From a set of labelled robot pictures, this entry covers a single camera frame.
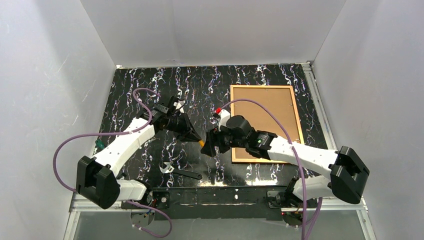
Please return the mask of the wooden picture frame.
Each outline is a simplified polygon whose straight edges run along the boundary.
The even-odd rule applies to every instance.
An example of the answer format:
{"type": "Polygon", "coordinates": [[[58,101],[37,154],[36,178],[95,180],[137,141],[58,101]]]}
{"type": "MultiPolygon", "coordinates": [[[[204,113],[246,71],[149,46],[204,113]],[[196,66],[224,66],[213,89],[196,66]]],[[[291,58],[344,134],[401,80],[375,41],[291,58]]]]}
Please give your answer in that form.
{"type": "MultiPolygon", "coordinates": [[[[292,86],[231,85],[230,99],[249,99],[258,102],[276,117],[293,142],[305,143],[292,86]]],[[[275,120],[254,103],[237,101],[230,105],[230,112],[232,116],[243,116],[256,130],[275,133],[282,137],[286,136],[275,120]]]]}

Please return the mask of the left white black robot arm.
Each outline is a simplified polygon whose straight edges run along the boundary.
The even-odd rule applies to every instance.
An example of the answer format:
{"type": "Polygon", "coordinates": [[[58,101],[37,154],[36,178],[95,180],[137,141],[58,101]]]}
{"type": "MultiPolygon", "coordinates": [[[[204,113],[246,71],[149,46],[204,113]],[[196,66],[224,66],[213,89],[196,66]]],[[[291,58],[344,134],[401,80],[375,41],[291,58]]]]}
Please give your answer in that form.
{"type": "Polygon", "coordinates": [[[92,157],[83,156],[77,164],[76,192],[102,209],[117,201],[152,201],[152,188],[142,180],[127,180],[121,172],[134,153],[162,130],[174,133],[181,142],[200,142],[188,115],[186,100],[161,96],[149,110],[135,117],[105,149],[92,157]]]}

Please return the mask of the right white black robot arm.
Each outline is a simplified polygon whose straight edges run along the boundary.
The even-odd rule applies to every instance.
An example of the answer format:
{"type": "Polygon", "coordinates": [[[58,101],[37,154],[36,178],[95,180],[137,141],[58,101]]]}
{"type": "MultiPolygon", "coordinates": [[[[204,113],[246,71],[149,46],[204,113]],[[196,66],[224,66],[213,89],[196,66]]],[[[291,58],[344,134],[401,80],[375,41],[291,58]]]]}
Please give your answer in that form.
{"type": "Polygon", "coordinates": [[[231,148],[241,148],[258,159],[282,161],[318,173],[302,180],[294,177],[281,200],[288,204],[321,197],[336,197],[349,204],[359,204],[370,175],[369,169],[350,147],[321,149],[289,143],[275,133],[254,129],[241,115],[227,117],[206,134],[200,152],[215,157],[231,148]]]}

